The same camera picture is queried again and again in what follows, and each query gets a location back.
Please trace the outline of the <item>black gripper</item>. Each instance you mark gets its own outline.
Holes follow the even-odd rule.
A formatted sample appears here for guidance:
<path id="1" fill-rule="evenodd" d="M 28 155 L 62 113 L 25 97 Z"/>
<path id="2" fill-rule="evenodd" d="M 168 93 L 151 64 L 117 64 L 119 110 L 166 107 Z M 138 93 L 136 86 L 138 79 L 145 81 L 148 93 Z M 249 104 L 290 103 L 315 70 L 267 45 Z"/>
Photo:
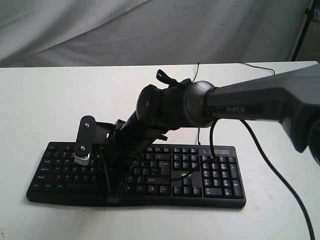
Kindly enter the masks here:
<path id="1" fill-rule="evenodd" d="M 118 203 L 122 199 L 133 161 L 155 141 L 155 128 L 137 119 L 119 119 L 116 123 L 98 121 L 96 137 L 107 184 L 105 201 Z"/>

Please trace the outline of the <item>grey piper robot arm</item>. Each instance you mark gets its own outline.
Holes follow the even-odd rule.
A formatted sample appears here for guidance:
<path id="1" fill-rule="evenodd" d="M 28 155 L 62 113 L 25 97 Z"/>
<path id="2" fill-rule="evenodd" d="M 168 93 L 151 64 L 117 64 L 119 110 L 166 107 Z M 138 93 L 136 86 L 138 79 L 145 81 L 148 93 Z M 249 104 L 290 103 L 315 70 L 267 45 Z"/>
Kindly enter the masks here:
<path id="1" fill-rule="evenodd" d="M 163 71 L 140 93 L 136 109 L 114 127 L 103 147 L 107 178 L 104 200 L 121 201 L 133 161 L 155 140 L 179 128 L 209 128 L 218 120 L 273 121 L 283 127 L 297 152 L 320 159 L 320 67 L 309 67 L 222 87 L 207 81 L 178 82 Z"/>

